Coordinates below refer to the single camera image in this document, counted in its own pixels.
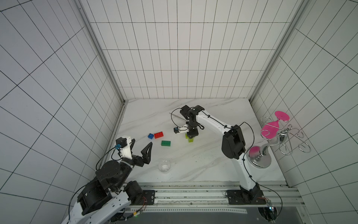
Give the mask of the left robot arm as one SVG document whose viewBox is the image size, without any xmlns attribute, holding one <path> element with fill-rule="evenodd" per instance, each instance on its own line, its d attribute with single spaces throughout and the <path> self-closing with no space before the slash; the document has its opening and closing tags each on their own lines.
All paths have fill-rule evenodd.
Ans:
<svg viewBox="0 0 358 224">
<path fill-rule="evenodd" d="M 135 140 L 120 137 L 109 151 L 119 158 L 96 167 L 95 177 L 76 193 L 76 203 L 68 210 L 64 224 L 104 224 L 127 221 L 154 204 L 155 191 L 143 190 L 137 181 L 127 181 L 134 167 L 151 161 L 153 144 L 148 143 L 141 155 L 133 155 Z"/>
</svg>

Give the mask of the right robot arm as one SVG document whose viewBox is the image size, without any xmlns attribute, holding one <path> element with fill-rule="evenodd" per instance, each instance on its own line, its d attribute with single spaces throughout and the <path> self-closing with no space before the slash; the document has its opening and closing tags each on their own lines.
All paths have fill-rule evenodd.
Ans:
<svg viewBox="0 0 358 224">
<path fill-rule="evenodd" d="M 186 124 L 175 127 L 175 133 L 186 133 L 188 139 L 199 135 L 198 129 L 209 129 L 222 137 L 221 149 L 223 154 L 231 159 L 240 183 L 240 198 L 245 203 L 253 201 L 260 191 L 260 185 L 254 181 L 247 164 L 246 142 L 239 125 L 228 125 L 211 116 L 203 107 L 188 105 L 180 108 L 180 114 L 185 118 Z"/>
</svg>

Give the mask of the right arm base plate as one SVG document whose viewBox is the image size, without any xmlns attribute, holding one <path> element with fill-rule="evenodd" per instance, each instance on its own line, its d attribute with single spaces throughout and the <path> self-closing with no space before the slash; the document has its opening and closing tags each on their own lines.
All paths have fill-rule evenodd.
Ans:
<svg viewBox="0 0 358 224">
<path fill-rule="evenodd" d="M 249 199 L 248 196 L 244 196 L 241 190 L 227 190 L 225 196 L 228 199 L 229 205 L 266 205 L 267 202 L 263 199 L 263 192 L 258 191 L 256 196 Z"/>
</svg>

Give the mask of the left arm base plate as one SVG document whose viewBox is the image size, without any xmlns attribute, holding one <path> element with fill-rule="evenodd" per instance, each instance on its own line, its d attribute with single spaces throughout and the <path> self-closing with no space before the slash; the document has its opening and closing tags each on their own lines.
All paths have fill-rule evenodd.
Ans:
<svg viewBox="0 0 358 224">
<path fill-rule="evenodd" d="M 144 190 L 139 195 L 139 200 L 136 202 L 136 205 L 154 205 L 155 194 L 155 190 Z"/>
</svg>

